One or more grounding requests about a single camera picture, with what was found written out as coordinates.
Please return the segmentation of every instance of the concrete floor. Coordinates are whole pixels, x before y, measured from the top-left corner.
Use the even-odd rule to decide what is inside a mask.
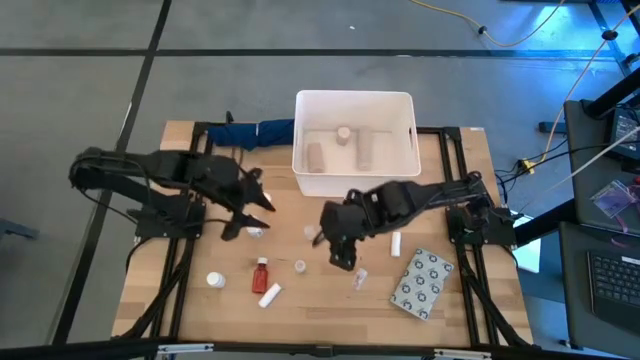
[[[552,7],[483,0],[441,6],[488,25],[505,42],[519,39]],[[5,0],[0,48],[146,48],[161,0]],[[624,11],[601,4],[613,25]],[[593,50],[600,29],[588,6],[564,6],[519,50]],[[630,24],[623,52],[640,51]],[[174,1],[160,48],[489,49],[465,22],[408,1]],[[0,217],[38,228],[37,241],[0,241],[0,347],[43,344],[79,250],[93,205],[70,189],[71,159],[90,145],[111,148],[119,136],[141,57],[0,57]],[[242,122],[292,117],[301,89],[407,91],[419,125],[487,129],[494,166],[544,150],[539,121],[552,121],[584,59],[389,57],[156,58],[128,151],[157,148],[166,120],[215,120],[231,110]],[[596,61],[573,96],[593,98],[619,81],[613,61]],[[568,159],[540,168],[510,194],[519,209],[569,173]],[[570,185],[527,208],[537,215],[570,198]],[[117,208],[128,203],[117,196]],[[70,341],[107,339],[132,245],[132,226],[105,222]],[[562,307],[527,298],[536,342],[558,350],[545,326]],[[216,354],[233,359],[237,354]],[[261,359],[288,355],[255,355]]]

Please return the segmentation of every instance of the white plastic bin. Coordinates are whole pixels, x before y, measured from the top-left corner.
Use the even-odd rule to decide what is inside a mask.
[[[337,129],[351,130],[349,142],[336,141]],[[370,170],[357,166],[358,131],[372,131]],[[307,144],[322,146],[325,171],[307,167]],[[411,95],[384,91],[303,90],[296,96],[293,172],[305,196],[344,197],[350,189],[369,190],[390,180],[420,174],[420,151]]]

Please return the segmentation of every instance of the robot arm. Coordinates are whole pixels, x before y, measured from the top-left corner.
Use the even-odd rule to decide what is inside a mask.
[[[104,189],[143,204],[141,210],[127,211],[138,222],[141,237],[190,238],[201,234],[204,203],[193,196],[164,195],[150,182],[170,189],[192,190],[232,213],[222,232],[223,240],[238,236],[242,227],[268,228],[262,221],[243,214],[254,203],[275,211],[258,182],[262,170],[243,170],[233,159],[188,151],[155,151],[148,155],[115,153],[88,148],[76,157],[69,180],[81,192]],[[143,177],[140,184],[130,177]]]
[[[418,185],[391,181],[367,192],[351,190],[342,204],[327,201],[320,217],[322,231],[313,245],[330,243],[329,262],[345,270],[356,263],[355,241],[401,228],[425,210],[468,202],[465,225],[482,230],[493,202],[479,172],[458,181]]]

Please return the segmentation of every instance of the keyboard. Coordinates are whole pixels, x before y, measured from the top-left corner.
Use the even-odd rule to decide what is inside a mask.
[[[640,335],[640,259],[587,252],[591,311],[600,319]]]

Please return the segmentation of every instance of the wooden tabletop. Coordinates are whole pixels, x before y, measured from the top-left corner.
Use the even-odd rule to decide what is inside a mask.
[[[193,122],[167,122],[161,149],[188,149]],[[500,203],[485,132],[481,128],[461,129],[469,171],[480,171],[494,201]],[[420,135],[422,184],[444,181],[438,138]],[[453,144],[450,157],[457,178]],[[216,154],[229,154],[216,148]],[[232,241],[220,239],[222,225],[209,223],[195,245],[179,338],[189,341],[235,341],[287,344],[469,346],[460,276],[454,271],[445,282],[429,320],[404,312],[389,302],[416,248],[424,248],[457,264],[454,247],[448,241],[443,209],[419,215],[401,229],[402,252],[392,258],[390,234],[358,242],[357,268],[369,276],[359,291],[352,287],[355,271],[346,272],[329,264],[328,244],[311,248],[304,227],[317,225],[326,198],[303,197],[291,170],[291,147],[279,146],[245,152],[245,169],[264,170],[263,184],[277,209],[268,213],[248,206],[251,213],[271,225],[258,239],[246,231]],[[219,206],[208,206],[207,218],[228,218]],[[158,291],[168,241],[154,239],[142,246],[131,260],[113,335],[128,330]],[[484,259],[491,297],[518,334],[531,342],[532,336],[515,265],[497,246],[484,246]],[[283,290],[262,309],[260,295],[251,292],[258,257],[269,259],[269,285]],[[307,270],[294,271],[302,259]],[[226,276],[223,289],[207,285],[206,276],[217,271]],[[475,298],[481,341],[487,341],[482,307]],[[168,333],[173,297],[167,302],[161,334]]]

